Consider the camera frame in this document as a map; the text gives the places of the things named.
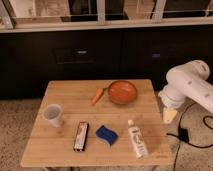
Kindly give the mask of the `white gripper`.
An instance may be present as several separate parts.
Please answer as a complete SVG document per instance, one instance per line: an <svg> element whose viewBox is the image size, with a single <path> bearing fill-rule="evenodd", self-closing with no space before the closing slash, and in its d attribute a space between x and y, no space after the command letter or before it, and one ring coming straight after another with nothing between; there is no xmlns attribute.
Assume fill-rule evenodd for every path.
<svg viewBox="0 0 213 171"><path fill-rule="evenodd" d="M159 93L162 103L165 107L163 109L163 121L169 124L177 115L177 110L184 103L184 95L172 86L165 86Z"/></svg>

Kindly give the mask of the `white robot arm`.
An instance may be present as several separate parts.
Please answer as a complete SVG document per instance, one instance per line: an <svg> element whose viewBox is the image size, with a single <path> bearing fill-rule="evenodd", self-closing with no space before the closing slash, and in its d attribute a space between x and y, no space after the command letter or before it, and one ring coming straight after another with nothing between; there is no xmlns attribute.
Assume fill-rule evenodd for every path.
<svg viewBox="0 0 213 171"><path fill-rule="evenodd" d="M209 66L202 60L193 60L171 68L166 74L167 84L158 96L164 105L163 121L170 124L177 109L190 98L213 114L213 85L207 82Z"/></svg>

